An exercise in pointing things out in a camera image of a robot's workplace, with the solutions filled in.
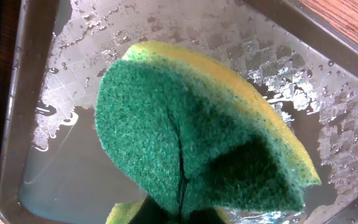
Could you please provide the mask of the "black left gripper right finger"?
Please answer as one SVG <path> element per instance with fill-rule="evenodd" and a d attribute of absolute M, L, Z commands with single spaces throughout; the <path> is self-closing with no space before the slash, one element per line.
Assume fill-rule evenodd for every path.
<path fill-rule="evenodd" d="M 213 208 L 191 212 L 186 224 L 225 224 L 218 212 Z"/>

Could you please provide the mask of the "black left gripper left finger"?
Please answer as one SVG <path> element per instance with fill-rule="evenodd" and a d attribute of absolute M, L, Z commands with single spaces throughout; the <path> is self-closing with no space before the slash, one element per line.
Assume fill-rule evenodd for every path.
<path fill-rule="evenodd" d="M 177 224 L 177 220 L 147 196 L 129 224 Z"/>

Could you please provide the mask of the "green yellow sponge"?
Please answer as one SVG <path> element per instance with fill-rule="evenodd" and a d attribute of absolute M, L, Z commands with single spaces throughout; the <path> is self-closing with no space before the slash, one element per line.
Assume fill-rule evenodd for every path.
<path fill-rule="evenodd" d="M 128 48 L 101 80 L 95 110 L 115 166 L 177 223 L 195 210 L 299 212 L 321 180 L 305 147 L 262 95 L 219 62 L 149 40 Z M 145 199 L 117 203 L 129 223 Z"/>

